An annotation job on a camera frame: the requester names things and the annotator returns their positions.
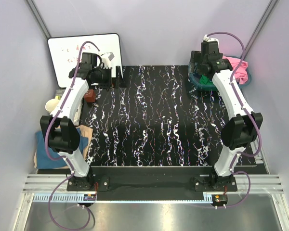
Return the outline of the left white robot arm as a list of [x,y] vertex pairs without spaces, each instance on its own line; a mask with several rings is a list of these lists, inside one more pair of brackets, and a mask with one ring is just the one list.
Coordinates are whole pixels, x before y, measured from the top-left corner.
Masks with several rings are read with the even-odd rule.
[[103,54],[84,52],[80,63],[69,73],[72,79],[58,105],[48,116],[42,116],[40,127],[44,136],[45,150],[59,156],[48,157],[64,160],[70,169],[69,183],[88,191],[94,186],[93,173],[79,149],[80,134],[74,125],[76,109],[91,85],[99,89],[124,87],[121,66],[112,63],[112,52]]

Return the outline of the pink t shirt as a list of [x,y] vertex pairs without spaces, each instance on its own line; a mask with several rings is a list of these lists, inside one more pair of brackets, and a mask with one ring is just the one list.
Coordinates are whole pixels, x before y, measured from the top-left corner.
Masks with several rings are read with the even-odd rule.
[[[240,59],[236,57],[223,56],[223,59],[228,59],[233,69],[235,69],[240,62]],[[248,66],[249,66],[248,62],[243,61],[234,74],[237,83],[239,83],[240,85],[245,84],[248,81],[248,73],[247,73]]]

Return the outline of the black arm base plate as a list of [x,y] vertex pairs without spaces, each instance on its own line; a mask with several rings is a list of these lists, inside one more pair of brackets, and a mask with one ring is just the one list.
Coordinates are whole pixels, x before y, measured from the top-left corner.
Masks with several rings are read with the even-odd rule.
[[188,202],[204,198],[212,167],[92,167],[97,200]]

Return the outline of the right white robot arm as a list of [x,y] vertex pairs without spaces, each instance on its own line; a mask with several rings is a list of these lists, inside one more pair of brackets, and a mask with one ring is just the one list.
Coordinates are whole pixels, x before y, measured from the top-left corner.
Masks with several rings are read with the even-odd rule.
[[219,51],[217,39],[204,39],[200,51],[191,52],[192,69],[212,80],[227,109],[229,121],[221,131],[223,148],[206,179],[195,183],[196,189],[223,191],[235,183],[233,170],[247,146],[259,137],[263,122],[246,102],[228,59]]

